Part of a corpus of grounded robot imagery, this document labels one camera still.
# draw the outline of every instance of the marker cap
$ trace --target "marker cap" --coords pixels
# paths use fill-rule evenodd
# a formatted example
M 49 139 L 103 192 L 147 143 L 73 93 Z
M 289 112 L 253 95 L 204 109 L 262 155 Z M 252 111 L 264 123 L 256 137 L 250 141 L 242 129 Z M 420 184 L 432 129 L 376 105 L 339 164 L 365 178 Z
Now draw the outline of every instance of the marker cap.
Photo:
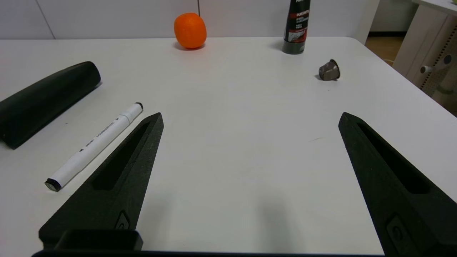
M 133 119 L 143 111 L 143 105 L 139 102 L 134 103 L 129 109 L 122 112 L 121 115 L 127 117 L 128 123 L 132 123 Z
M 57 182 L 56 180 L 53 180 L 51 178 L 48 178 L 46 180 L 46 182 L 44 183 L 49 189 L 51 189 L 52 191 L 56 191 L 56 192 L 59 192 L 60 189 L 62 188 L 59 184 L 59 182 Z

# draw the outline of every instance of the black cylinder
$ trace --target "black cylinder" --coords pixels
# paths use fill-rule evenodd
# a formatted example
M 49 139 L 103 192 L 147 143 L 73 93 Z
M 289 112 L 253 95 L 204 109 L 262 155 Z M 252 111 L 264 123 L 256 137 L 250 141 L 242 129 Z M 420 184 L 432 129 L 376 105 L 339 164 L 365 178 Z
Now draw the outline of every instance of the black cylinder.
M 16 149 L 100 83 L 92 62 L 58 71 L 0 102 L 0 139 Z
M 311 0 L 291 0 L 287 15 L 282 51 L 287 54 L 301 54 L 305 50 L 308 34 L 309 6 Z

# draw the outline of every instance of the black spray can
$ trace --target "black spray can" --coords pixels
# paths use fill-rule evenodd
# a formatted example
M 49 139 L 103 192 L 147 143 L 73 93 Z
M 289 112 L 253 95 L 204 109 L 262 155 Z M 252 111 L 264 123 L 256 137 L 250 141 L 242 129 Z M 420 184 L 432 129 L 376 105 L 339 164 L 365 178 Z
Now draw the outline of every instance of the black spray can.
M 308 34 L 309 6 L 311 0 L 291 0 L 289 15 L 284 31 L 282 51 L 287 54 L 301 54 L 305 49 Z

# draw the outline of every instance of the white marker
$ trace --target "white marker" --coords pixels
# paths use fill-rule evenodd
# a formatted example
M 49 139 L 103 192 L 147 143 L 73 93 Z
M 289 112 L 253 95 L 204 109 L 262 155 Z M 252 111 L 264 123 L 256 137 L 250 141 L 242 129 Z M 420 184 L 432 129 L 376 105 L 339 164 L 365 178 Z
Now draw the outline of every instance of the white marker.
M 97 136 L 92 138 L 81 150 L 75 153 L 44 183 L 49 189 L 58 192 L 76 174 L 83 170 L 111 141 L 113 141 L 143 111 L 143 105 L 134 103 L 128 110 L 121 113 Z

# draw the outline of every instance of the wooden floor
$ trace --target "wooden floor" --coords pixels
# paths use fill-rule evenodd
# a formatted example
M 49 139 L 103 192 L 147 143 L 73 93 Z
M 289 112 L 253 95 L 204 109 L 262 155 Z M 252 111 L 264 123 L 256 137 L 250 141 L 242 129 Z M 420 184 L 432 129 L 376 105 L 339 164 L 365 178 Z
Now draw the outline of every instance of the wooden floor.
M 404 37 L 369 37 L 365 46 L 392 66 L 403 39 Z

